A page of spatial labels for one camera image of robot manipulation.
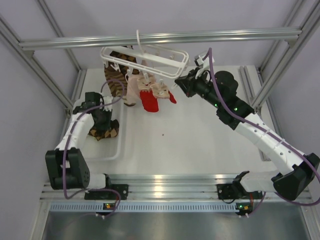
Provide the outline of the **brown checkered sock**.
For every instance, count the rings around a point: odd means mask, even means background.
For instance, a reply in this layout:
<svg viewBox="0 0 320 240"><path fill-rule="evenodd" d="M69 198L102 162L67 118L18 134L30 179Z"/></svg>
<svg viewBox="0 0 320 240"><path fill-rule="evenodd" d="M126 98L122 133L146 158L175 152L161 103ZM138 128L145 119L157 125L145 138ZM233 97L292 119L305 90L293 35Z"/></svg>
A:
<svg viewBox="0 0 320 240"><path fill-rule="evenodd" d="M88 135L95 138L97 141L102 139L116 138L119 135L120 124L117 119L111 120L108 130L101 130L95 126L90 129Z"/></svg>

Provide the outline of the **white plastic sock hanger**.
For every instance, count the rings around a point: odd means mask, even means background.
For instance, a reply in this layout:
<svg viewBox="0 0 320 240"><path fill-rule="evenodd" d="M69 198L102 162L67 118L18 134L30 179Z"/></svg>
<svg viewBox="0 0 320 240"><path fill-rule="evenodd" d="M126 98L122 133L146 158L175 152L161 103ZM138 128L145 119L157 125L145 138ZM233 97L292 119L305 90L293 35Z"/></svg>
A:
<svg viewBox="0 0 320 240"><path fill-rule="evenodd" d="M103 47L100 50L102 61L104 63L114 63L116 70L120 69L120 65L128 67L127 75L129 77L133 75L133 70L137 69L142 72L148 83L150 82L149 75L159 76L161 79L176 80L188 67L190 60L189 54L186 51L164 47L159 44L148 44L146 47L154 50L154 52L148 52L141 43L138 30L136 31L136 40L138 49L124 46ZM114 51L128 57L133 57L136 60L141 60L141 63L108 55L106 54L107 51Z"/></svg>

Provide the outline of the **red sock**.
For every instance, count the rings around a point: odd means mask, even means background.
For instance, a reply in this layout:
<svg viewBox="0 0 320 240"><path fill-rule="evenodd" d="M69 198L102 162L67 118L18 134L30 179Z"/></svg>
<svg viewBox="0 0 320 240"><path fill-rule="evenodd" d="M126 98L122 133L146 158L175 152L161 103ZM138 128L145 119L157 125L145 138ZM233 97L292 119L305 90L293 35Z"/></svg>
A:
<svg viewBox="0 0 320 240"><path fill-rule="evenodd" d="M174 95L170 91L165 96L155 96L151 90L141 90L139 97L144 110L149 113L157 113L159 111L158 99L169 100L173 104L177 103Z"/></svg>

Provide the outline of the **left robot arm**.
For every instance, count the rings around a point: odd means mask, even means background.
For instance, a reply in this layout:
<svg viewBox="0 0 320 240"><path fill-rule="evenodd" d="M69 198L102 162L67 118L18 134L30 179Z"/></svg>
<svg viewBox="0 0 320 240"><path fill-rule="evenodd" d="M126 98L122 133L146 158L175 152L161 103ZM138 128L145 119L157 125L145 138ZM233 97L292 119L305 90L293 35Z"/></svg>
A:
<svg viewBox="0 0 320 240"><path fill-rule="evenodd" d="M105 133L111 127L112 96L98 92L85 93L84 100L72 109L68 129L60 143L45 154L49 182L53 190L62 190L69 200L83 191L95 191L103 199L113 194L105 173L91 173L81 152L91 131Z"/></svg>

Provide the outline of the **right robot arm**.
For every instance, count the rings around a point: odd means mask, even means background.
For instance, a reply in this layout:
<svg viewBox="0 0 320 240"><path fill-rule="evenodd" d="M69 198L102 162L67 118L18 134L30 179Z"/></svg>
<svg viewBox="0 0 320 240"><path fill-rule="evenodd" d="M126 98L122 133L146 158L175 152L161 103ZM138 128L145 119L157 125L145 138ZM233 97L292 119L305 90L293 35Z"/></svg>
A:
<svg viewBox="0 0 320 240"><path fill-rule="evenodd" d="M299 205L297 197L306 189L317 173L320 158L289 145L263 122L254 109L237 96L238 82L225 70L215 73L210 80L210 71L196 76L198 68L174 82L183 93L191 98L199 95L216 108L219 120L253 143L276 166L276 171L238 174L232 181L231 189L235 199L246 198L253 192L272 192L281 199Z"/></svg>

